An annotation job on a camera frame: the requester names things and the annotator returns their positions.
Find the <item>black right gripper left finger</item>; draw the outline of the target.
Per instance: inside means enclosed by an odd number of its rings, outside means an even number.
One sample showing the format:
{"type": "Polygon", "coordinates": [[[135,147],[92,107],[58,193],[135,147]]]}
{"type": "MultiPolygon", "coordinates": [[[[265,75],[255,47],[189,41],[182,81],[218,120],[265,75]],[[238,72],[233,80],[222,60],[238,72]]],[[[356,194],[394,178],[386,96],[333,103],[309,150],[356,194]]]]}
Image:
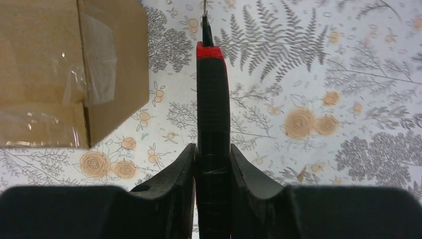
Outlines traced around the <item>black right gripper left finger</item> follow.
{"type": "Polygon", "coordinates": [[[3,239],[189,239],[196,146],[130,191],[118,186],[18,186],[0,196],[3,239]]]}

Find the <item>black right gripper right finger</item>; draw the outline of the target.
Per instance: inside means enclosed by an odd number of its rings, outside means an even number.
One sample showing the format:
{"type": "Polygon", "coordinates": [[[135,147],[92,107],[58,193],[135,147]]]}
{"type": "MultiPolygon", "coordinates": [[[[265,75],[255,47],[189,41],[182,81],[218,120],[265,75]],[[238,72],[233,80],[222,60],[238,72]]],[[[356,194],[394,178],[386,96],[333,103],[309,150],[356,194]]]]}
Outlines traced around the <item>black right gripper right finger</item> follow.
{"type": "Polygon", "coordinates": [[[422,207],[406,190],[371,186],[283,186],[233,145],[234,239],[419,239],[422,207]]]}

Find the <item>red black utility knife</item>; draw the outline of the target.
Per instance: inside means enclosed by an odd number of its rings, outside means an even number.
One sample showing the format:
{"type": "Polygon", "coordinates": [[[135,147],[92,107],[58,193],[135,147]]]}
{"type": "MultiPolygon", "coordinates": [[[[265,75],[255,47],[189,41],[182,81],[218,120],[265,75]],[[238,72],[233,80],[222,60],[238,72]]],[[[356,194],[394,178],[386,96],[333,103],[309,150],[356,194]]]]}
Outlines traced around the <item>red black utility knife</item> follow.
{"type": "Polygon", "coordinates": [[[226,63],[213,42],[203,2],[202,40],[196,47],[197,129],[195,155],[199,237],[230,238],[230,103],[226,63]]]}

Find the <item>brown cardboard express box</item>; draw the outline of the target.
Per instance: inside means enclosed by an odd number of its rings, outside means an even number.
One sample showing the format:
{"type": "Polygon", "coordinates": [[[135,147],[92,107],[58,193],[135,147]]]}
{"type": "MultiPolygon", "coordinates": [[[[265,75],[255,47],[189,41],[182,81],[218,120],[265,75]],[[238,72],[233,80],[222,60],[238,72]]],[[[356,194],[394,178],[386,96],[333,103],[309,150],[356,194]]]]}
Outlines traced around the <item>brown cardboard express box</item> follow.
{"type": "Polygon", "coordinates": [[[0,145],[90,148],[149,101],[135,0],[0,3],[0,145]]]}

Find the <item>floral patterned table mat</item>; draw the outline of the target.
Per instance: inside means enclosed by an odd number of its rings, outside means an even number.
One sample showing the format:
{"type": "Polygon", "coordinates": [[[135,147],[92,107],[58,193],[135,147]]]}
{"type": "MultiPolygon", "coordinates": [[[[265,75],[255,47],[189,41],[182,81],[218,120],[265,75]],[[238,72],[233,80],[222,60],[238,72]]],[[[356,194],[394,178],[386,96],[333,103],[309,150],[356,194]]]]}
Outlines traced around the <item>floral patterned table mat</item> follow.
{"type": "MultiPolygon", "coordinates": [[[[0,147],[0,195],[130,191],[188,144],[196,155],[204,0],[136,1],[147,13],[148,103],[90,148],[0,147]]],[[[421,1],[207,0],[207,11],[227,68],[230,150],[283,186],[393,187],[422,205],[421,1]]],[[[232,196],[231,161],[229,172],[232,196]]]]}

